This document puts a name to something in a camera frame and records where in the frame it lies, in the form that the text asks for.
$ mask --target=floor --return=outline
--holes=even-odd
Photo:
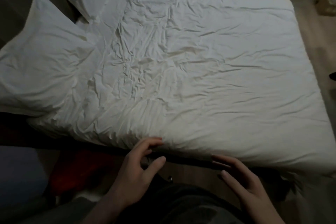
[[[336,71],[336,17],[319,16],[314,8],[315,0],[291,1],[294,5],[306,51],[313,64],[321,93],[325,100],[328,115],[333,129],[336,131],[336,82],[328,78],[329,73]],[[164,178],[168,178],[171,175],[174,182],[193,184],[205,188],[239,206],[237,197],[217,178],[216,171],[166,163],[160,174]],[[320,195],[318,189],[307,193],[311,200],[316,195]],[[294,194],[288,195],[286,201],[276,204],[277,210],[287,224],[305,222],[302,217],[300,220],[298,211],[300,206],[297,205],[298,199]]]

